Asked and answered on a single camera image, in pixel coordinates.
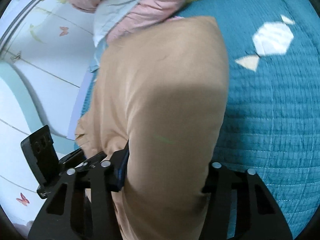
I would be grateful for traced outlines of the tan jacket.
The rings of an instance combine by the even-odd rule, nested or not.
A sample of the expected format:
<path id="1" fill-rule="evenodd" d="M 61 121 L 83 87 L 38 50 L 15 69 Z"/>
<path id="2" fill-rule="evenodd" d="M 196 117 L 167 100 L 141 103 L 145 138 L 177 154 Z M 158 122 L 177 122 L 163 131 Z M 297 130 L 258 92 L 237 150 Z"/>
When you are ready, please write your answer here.
<path id="1" fill-rule="evenodd" d="M 87 157 L 129 147 L 112 195 L 123 239 L 198 239 L 228 95 L 228 57 L 213 17 L 179 18 L 113 41 L 101 58 L 76 142 Z"/>

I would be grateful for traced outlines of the white wardrobe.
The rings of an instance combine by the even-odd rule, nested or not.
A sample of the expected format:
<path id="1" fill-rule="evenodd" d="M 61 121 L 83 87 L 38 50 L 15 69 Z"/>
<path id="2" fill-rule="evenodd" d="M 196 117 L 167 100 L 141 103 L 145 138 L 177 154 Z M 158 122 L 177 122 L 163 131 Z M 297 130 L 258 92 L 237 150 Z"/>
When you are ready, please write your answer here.
<path id="1" fill-rule="evenodd" d="M 43 200 L 20 144 L 48 125 L 57 155 L 73 150 L 93 18 L 68 0 L 12 0 L 1 17 L 1 207 L 23 234 Z"/>

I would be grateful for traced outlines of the light blue striped sheet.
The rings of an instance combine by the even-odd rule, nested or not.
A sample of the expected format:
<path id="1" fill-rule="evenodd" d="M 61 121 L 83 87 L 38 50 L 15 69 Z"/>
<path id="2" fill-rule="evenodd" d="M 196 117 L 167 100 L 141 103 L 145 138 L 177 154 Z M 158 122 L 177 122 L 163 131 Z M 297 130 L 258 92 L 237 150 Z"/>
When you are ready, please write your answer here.
<path id="1" fill-rule="evenodd" d="M 93 73 L 100 68 L 101 57 L 107 47 L 108 46 L 107 46 L 106 40 L 102 39 L 94 51 L 93 58 L 92 58 L 90 65 L 89 65 L 90 72 Z"/>

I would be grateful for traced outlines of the teal quilted bedspread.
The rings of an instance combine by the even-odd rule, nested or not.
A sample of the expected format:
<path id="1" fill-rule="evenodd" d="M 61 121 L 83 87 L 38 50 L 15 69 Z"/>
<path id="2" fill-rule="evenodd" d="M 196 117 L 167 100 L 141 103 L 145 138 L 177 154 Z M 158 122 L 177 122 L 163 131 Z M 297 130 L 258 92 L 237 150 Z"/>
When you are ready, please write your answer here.
<path id="1" fill-rule="evenodd" d="M 150 27 L 199 16 L 216 20 L 229 66 L 210 162 L 255 169 L 296 239 L 319 208 L 319 17 L 309 0 L 199 0 Z"/>

